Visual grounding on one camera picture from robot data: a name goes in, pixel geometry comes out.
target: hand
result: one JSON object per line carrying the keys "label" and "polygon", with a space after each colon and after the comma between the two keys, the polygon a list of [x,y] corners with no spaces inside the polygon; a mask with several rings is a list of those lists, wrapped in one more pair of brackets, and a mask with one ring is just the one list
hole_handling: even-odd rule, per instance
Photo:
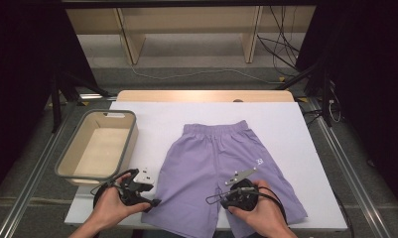
{"label": "hand", "polygon": [[[127,177],[130,175],[119,178],[118,183]],[[149,207],[150,204],[147,202],[132,206],[124,205],[120,200],[117,188],[110,187],[103,192],[90,216],[70,237],[92,237],[101,230],[117,225],[127,216]]]}
{"label": "hand", "polygon": [[[269,187],[265,180],[254,182],[258,187]],[[260,189],[259,192],[276,196],[267,189]],[[282,212],[276,203],[263,196],[258,197],[258,202],[252,211],[245,211],[238,207],[229,206],[229,211],[244,220],[254,230],[265,237],[297,237],[286,224]]]}

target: white table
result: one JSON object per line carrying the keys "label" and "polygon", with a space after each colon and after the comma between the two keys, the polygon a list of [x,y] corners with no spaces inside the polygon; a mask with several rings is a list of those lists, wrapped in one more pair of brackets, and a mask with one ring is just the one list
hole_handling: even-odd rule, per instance
{"label": "white table", "polygon": [[[246,120],[290,182],[309,217],[293,229],[342,231],[347,229],[332,189],[310,137],[301,110],[295,102],[113,102],[110,109],[131,110],[137,116],[139,137],[130,169],[148,168],[158,178],[171,144],[182,134],[183,125],[233,124]],[[91,187],[81,186],[71,204],[66,224],[79,225],[92,210]],[[152,198],[155,189],[142,195]],[[141,213],[124,219],[127,228],[153,229],[141,223]],[[217,229],[229,229],[224,210]]]}

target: metal rail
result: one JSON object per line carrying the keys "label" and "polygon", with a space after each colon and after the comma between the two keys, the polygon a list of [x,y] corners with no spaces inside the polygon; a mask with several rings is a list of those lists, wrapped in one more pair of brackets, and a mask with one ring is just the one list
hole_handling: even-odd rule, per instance
{"label": "metal rail", "polygon": [[[318,102],[315,98],[310,98],[311,107],[313,110],[320,109]],[[350,189],[355,196],[359,207],[361,208],[365,218],[371,227],[371,230],[375,237],[391,237],[390,232],[388,231],[383,218],[375,207],[371,197],[366,191],[362,181],[359,179],[359,176],[355,169],[353,168],[349,158],[341,147],[340,142],[338,141],[335,133],[331,127],[328,127],[325,120],[318,120],[320,127],[322,128],[323,133],[329,145],[332,148],[334,156],[340,166],[341,171],[350,186]]]}
{"label": "metal rail", "polygon": [[25,186],[20,192],[19,197],[14,202],[13,207],[11,208],[9,214],[4,220],[3,225],[0,228],[0,238],[12,237],[25,210],[28,206],[28,203],[31,200],[32,195],[34,194],[39,181],[41,180],[42,175],[44,174],[44,170],[47,167],[51,157],[54,153],[54,150],[57,146],[58,141],[62,136],[62,132],[64,127],[66,126],[66,122],[70,117],[72,111],[74,110],[76,102],[69,102],[66,106],[66,114],[65,120],[58,128],[58,130],[50,137],[50,140],[47,146],[44,148],[37,164],[32,170],[31,175],[29,176]]}

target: lavender shorts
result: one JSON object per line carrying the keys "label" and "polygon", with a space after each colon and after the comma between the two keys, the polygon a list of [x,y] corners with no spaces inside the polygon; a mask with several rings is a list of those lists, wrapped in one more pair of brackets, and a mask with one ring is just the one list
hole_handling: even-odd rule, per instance
{"label": "lavender shorts", "polygon": [[[229,191],[224,183],[235,171],[257,168],[250,180],[265,179],[281,199],[288,223],[307,217],[273,158],[245,121],[233,125],[185,125],[183,136],[169,150],[159,174],[158,207],[144,213],[142,222],[184,237],[212,237],[220,203],[209,205],[208,196]],[[235,237],[255,231],[226,211]]]}

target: cable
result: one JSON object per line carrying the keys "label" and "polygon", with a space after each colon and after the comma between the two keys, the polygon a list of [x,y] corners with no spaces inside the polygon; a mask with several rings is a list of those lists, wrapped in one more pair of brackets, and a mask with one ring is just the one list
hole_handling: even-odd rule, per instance
{"label": "cable", "polygon": [[306,113],[304,107],[303,107],[300,103],[298,103],[298,105],[300,106],[301,112],[302,112],[303,115],[304,115],[304,114]]}
{"label": "cable", "polygon": [[282,37],[284,43],[285,43],[289,48],[292,48],[292,45],[288,42],[288,40],[287,40],[286,37],[285,37],[285,33],[284,33],[284,29],[283,29],[283,23],[284,23],[284,21],[285,21],[285,14],[286,14],[286,8],[285,8],[284,6],[282,6],[282,14],[281,14],[281,17],[282,17],[282,18],[281,18],[281,19],[282,19],[281,24],[282,24],[282,25],[279,25],[279,21],[278,21],[278,19],[277,19],[275,13],[274,13],[274,11],[273,11],[273,8],[272,8],[271,6],[269,6],[269,8],[270,8],[270,11],[271,11],[271,13],[272,13],[272,15],[273,15],[273,18],[275,19],[276,25],[278,26],[278,29],[279,29],[278,41],[279,41],[279,38]]}
{"label": "cable", "polygon": [[298,6],[295,6],[294,14],[292,15],[292,27],[291,27],[291,38],[289,41],[292,41],[292,34],[294,33],[294,26],[295,26],[295,14],[297,13]]}
{"label": "cable", "polygon": [[[264,48],[268,53],[270,53],[270,54],[273,56],[273,58],[277,58],[277,59],[281,60],[281,61],[284,62],[287,66],[291,67],[291,68],[294,69],[294,70],[298,70],[298,69],[295,68],[293,65],[291,65],[291,64],[288,63],[288,62],[286,62],[284,59],[282,59],[282,58],[279,57],[276,53],[274,53],[272,50],[270,50],[270,49],[266,46],[266,44],[263,43],[263,41],[261,40],[261,38],[260,38],[258,35],[257,35],[257,39],[260,41],[260,43],[261,43],[261,45],[263,46],[263,48]],[[279,70],[279,68],[276,66],[276,63],[275,63],[274,59],[273,59],[273,66],[274,66],[274,68],[275,68],[275,70],[276,70],[277,72],[279,72],[279,73],[281,73],[281,74],[283,74],[283,75],[286,75],[286,76],[293,76],[292,74],[288,74],[288,73],[285,73],[285,72]]]}
{"label": "cable", "polygon": [[350,216],[349,216],[349,214],[347,214],[346,208],[344,207],[343,202],[341,201],[340,197],[338,197],[337,193],[335,193],[334,190],[332,191],[332,193],[334,194],[334,197],[337,200],[339,206],[342,208],[346,224],[347,224],[347,226],[349,227],[349,230],[350,230],[350,237],[353,238],[353,237],[355,237],[355,233],[354,233],[354,230],[353,230],[352,221],[350,220]]}
{"label": "cable", "polygon": [[259,81],[263,81],[263,82],[268,83],[268,84],[283,84],[284,83],[284,82],[269,82],[269,81],[266,81],[264,79],[261,79],[261,78],[246,74],[244,72],[241,72],[241,71],[238,71],[238,70],[235,70],[235,69],[229,69],[229,68],[227,68],[227,69],[218,69],[218,70],[206,70],[206,71],[198,71],[198,72],[187,73],[187,74],[157,77],[157,76],[151,76],[151,75],[139,73],[139,72],[137,72],[134,69],[133,65],[130,65],[130,66],[131,66],[131,69],[133,70],[134,74],[136,74],[138,76],[143,76],[143,77],[148,77],[148,78],[152,78],[152,79],[157,79],[157,80],[167,80],[167,79],[172,79],[172,78],[177,78],[177,77],[188,77],[188,76],[194,76],[194,75],[203,74],[203,73],[219,73],[219,72],[231,71],[231,72],[239,73],[239,74],[241,74],[243,76],[247,76],[247,77],[259,80]]}
{"label": "cable", "polygon": [[[275,47],[274,47],[274,49],[273,49],[273,56],[274,55],[277,55],[277,53],[276,53],[276,48],[277,48],[277,46],[278,46],[278,44],[277,43],[279,43],[279,39],[280,39],[280,33],[281,33],[281,30],[280,30],[280,28],[279,28],[279,35],[278,35],[278,39],[276,40],[276,44],[275,44]],[[272,63],[273,63],[273,66],[276,68],[277,67],[277,65],[276,65],[276,61],[275,61],[275,58],[274,57],[272,57]]]}
{"label": "cable", "polygon": [[288,58],[289,58],[289,60],[291,61],[291,63],[292,63],[293,65],[295,65],[295,64],[296,64],[296,61],[297,61],[297,56],[295,56],[294,51],[291,50],[291,46],[292,46],[292,45],[289,43],[288,40],[286,40],[286,37],[285,37],[285,30],[284,30],[284,26],[283,26],[284,21],[285,21],[285,16],[286,16],[286,7],[282,7],[282,9],[284,9],[284,11],[282,12],[282,13],[283,13],[283,15],[282,15],[282,35],[283,35],[283,41],[284,41],[284,43],[285,43],[286,45],[288,45],[289,50],[291,51],[291,54],[292,54],[294,60],[292,60],[292,59],[290,58],[289,52],[288,52],[288,48],[285,48],[285,50],[286,50],[286,53],[288,54]]}
{"label": "cable", "polygon": [[320,114],[320,113],[322,113],[322,110],[321,110],[321,109],[318,109],[318,110],[314,110],[314,111],[307,111],[307,112],[304,112],[304,113],[303,113],[303,116],[305,116],[305,115],[307,115],[307,114]]}
{"label": "cable", "polygon": [[[267,188],[267,187],[264,187],[264,186],[259,187],[259,188],[265,188],[265,189],[267,189],[267,190],[273,192],[271,189],[269,189],[269,188]],[[273,192],[273,194],[275,194],[275,196],[278,198],[278,200],[276,200],[275,198],[273,198],[272,196],[270,196],[270,195],[268,195],[268,194],[265,194],[265,193],[262,193],[262,192],[259,192],[259,191],[243,191],[243,193],[249,193],[249,194],[260,195],[260,196],[263,196],[263,197],[265,197],[265,198],[267,198],[267,199],[270,199],[270,200],[272,200],[273,202],[275,202],[275,204],[279,207],[279,209],[280,209],[280,211],[281,211],[281,213],[282,213],[282,216],[283,216],[283,219],[285,220],[285,223],[288,224],[288,221],[287,221],[287,218],[286,218],[285,208],[283,207],[283,204],[282,204],[282,202],[280,201],[279,197],[276,195],[276,193]]]}
{"label": "cable", "polygon": [[332,118],[332,120],[333,120],[334,122],[340,122],[340,118],[341,118],[341,111],[340,111],[340,110],[338,110],[338,119],[335,119],[335,118],[332,116],[332,102],[329,103],[329,112],[330,112],[331,118]]}
{"label": "cable", "polygon": [[319,115],[317,115],[317,117],[315,117],[312,121],[307,123],[307,127],[310,128],[310,126],[319,118],[323,116],[323,113],[320,113]]}
{"label": "cable", "polygon": [[[281,28],[279,29],[279,35],[282,34],[283,43],[286,44],[286,45],[288,45],[289,42],[288,42],[288,40],[286,40],[286,37],[285,37],[285,30],[284,30],[284,25],[283,25],[283,24],[285,23],[286,7],[282,6],[281,9],[282,9],[282,15],[281,15],[282,21],[281,21]],[[286,55],[288,55],[289,61],[290,61],[292,64],[295,64],[295,62],[291,59],[291,56],[289,55],[288,48],[287,48],[287,47],[284,47],[283,49],[285,49]]]}
{"label": "cable", "polygon": [[[282,45],[282,46],[287,46],[286,44],[284,44],[284,43],[280,43],[280,42],[276,42],[275,40],[271,40],[271,39],[268,39],[268,38],[262,38],[262,37],[259,37],[261,40],[264,40],[264,41],[268,41],[268,42],[273,42],[273,43],[277,43],[277,44],[280,44],[280,45]],[[298,50],[298,49],[296,49],[296,48],[291,48],[291,50],[292,51],[295,51],[295,52],[299,52],[300,50]]]}

